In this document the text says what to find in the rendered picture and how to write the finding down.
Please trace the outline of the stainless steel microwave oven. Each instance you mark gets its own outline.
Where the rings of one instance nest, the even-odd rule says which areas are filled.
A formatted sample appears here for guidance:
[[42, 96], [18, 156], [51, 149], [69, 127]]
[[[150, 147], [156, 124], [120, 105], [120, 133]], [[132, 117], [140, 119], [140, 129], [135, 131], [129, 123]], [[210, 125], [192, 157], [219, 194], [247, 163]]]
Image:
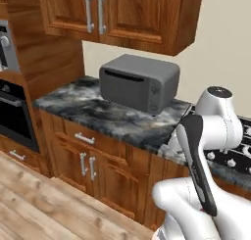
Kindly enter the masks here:
[[0, 20], [0, 71], [6, 70], [18, 72], [20, 66], [9, 23], [7, 20]]

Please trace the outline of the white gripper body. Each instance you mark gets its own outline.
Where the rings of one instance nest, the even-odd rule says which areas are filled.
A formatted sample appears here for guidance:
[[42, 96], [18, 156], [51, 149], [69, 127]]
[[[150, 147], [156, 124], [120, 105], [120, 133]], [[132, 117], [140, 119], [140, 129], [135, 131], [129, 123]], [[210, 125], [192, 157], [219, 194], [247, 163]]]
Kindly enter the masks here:
[[179, 145], [175, 132], [172, 134], [170, 140], [160, 147], [158, 155], [167, 159], [183, 157], [183, 151]]

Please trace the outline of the wooden drawer under oven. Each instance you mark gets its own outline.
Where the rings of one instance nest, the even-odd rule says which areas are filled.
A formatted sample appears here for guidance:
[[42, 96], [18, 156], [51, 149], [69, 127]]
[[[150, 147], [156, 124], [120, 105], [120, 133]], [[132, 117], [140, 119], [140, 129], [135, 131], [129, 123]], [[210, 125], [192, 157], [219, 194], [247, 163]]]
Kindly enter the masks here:
[[[41, 172], [41, 167], [39, 165], [39, 161], [37, 159], [37, 155], [30, 151], [27, 147], [5, 137], [0, 135], [0, 149], [5, 152], [9, 157], [23, 163], [24, 165], [33, 168], [37, 170], [38, 172]], [[20, 161], [16, 157], [13, 157], [9, 154], [10, 151], [16, 150], [16, 152], [23, 156], [25, 155], [25, 160]]]

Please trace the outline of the wooden wall cupboard door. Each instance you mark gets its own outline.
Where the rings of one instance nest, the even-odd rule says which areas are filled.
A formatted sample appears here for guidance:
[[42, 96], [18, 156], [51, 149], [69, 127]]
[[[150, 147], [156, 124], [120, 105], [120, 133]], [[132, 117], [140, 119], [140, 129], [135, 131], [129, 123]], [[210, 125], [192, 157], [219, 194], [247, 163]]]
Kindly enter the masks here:
[[104, 0], [103, 44], [171, 55], [170, 0]]
[[97, 0], [91, 0], [94, 29], [87, 31], [85, 0], [39, 0], [45, 31], [78, 40], [98, 41]]

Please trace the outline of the black hob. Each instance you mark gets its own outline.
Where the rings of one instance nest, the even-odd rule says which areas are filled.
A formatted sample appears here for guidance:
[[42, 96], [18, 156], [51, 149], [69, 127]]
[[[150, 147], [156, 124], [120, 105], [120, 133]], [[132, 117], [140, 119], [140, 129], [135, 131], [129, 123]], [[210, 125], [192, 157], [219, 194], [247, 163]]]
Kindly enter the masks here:
[[185, 127], [189, 149], [186, 156], [196, 165], [197, 171], [208, 175], [207, 154], [213, 152], [219, 165], [227, 165], [234, 159], [234, 169], [243, 174], [251, 174], [251, 140], [242, 144], [243, 126], [241, 120], [228, 108], [223, 115], [190, 114], [181, 122]]

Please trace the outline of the narrow wooden base cupboard door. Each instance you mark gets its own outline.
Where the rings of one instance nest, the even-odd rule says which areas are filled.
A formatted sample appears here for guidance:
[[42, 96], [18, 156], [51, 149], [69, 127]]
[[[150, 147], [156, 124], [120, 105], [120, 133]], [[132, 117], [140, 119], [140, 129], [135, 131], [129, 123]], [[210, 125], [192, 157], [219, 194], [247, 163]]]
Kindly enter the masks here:
[[148, 179], [148, 192], [145, 207], [144, 225], [155, 231], [165, 219], [165, 212], [158, 209], [152, 198], [152, 188], [155, 183], [164, 179], [188, 177], [188, 167], [153, 155]]

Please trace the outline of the grey toaster oven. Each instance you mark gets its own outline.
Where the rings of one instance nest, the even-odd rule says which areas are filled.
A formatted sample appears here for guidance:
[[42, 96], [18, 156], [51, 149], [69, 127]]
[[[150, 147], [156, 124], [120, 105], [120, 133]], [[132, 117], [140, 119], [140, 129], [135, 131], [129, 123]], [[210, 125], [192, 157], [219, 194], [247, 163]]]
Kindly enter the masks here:
[[180, 67], [171, 62], [123, 54], [99, 70], [103, 99], [159, 115], [177, 93]]

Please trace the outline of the black built-in oven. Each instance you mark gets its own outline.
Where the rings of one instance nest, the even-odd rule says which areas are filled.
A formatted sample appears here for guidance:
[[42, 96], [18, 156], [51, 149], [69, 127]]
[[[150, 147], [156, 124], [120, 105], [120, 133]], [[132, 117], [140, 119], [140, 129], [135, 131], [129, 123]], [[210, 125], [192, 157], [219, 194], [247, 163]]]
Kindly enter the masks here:
[[38, 152], [39, 147], [29, 114], [24, 88], [0, 79], [0, 96], [11, 101], [22, 101], [20, 107], [14, 107], [0, 101], [0, 134], [26, 146], [30, 150]]

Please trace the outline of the wooden drawer front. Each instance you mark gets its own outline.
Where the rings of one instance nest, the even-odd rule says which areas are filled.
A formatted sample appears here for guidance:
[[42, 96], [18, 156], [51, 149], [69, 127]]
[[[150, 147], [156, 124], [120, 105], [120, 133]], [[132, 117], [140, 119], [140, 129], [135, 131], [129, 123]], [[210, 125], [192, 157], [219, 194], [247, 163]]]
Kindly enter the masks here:
[[[64, 120], [65, 124], [65, 130], [68, 136], [85, 143], [87, 145], [90, 145], [94, 147], [95, 149], [98, 149], [104, 153], [125, 158], [126, 157], [126, 144], [123, 142], [120, 142], [118, 139], [114, 139], [110, 136], [104, 135], [101, 132], [92, 130], [87, 128], [86, 126], [77, 124], [72, 121]], [[75, 133], [81, 132], [83, 136], [88, 138], [95, 138], [95, 143], [89, 144], [86, 143], [80, 139], [75, 138]]]

